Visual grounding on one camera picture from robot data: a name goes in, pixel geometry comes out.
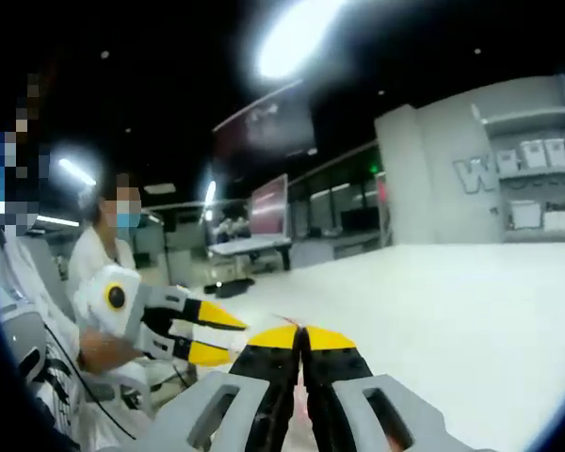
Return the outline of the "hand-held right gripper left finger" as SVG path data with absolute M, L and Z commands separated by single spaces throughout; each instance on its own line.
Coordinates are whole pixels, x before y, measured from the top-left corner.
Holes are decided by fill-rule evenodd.
M 126 451 L 280 451 L 294 410 L 299 328 L 253 336 L 227 373 L 213 371 L 167 403 Z

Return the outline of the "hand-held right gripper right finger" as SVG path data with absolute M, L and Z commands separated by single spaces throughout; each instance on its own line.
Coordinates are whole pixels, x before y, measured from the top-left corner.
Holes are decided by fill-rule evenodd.
M 307 408 L 321 451 L 472 451 L 444 416 L 389 375 L 375 375 L 343 334 L 300 330 Z

